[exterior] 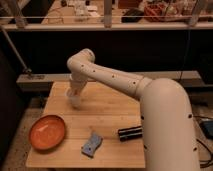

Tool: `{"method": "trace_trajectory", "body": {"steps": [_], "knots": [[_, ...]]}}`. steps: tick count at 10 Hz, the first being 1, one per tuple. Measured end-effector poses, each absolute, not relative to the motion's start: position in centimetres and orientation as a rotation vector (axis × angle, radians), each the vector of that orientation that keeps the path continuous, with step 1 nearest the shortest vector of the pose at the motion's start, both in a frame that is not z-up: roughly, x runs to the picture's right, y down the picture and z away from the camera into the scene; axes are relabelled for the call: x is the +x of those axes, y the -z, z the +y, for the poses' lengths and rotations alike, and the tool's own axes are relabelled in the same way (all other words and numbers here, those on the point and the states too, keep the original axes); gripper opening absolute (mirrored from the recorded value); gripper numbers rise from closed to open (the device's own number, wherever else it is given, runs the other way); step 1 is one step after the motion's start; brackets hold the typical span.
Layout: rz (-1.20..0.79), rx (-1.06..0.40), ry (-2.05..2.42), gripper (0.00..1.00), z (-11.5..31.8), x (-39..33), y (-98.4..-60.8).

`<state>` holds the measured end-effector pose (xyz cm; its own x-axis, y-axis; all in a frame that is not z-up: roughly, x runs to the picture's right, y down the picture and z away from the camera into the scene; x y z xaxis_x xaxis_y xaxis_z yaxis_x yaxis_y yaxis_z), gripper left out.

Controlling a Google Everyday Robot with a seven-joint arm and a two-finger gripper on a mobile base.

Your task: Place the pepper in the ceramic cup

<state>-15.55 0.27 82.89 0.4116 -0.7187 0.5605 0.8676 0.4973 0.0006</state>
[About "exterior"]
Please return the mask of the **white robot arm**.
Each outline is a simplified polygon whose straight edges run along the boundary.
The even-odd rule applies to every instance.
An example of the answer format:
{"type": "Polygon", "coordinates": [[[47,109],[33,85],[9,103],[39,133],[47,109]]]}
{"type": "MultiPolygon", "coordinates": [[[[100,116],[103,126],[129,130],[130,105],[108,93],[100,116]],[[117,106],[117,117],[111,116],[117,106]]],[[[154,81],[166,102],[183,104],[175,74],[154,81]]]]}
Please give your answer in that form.
{"type": "Polygon", "coordinates": [[[168,78],[150,79],[95,63],[86,48],[67,60],[68,96],[73,105],[88,79],[94,79],[140,102],[146,171],[200,171],[192,108],[185,89],[168,78]]]}

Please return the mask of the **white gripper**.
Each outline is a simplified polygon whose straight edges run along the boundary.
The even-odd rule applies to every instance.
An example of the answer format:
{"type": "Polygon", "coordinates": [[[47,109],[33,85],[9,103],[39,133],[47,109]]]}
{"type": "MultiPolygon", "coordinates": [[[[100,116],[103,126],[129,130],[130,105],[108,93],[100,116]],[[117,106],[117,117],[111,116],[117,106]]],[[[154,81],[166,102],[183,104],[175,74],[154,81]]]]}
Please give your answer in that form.
{"type": "Polygon", "coordinates": [[[81,91],[79,89],[68,88],[66,91],[66,96],[70,100],[73,108],[79,108],[81,105],[81,91]]]}

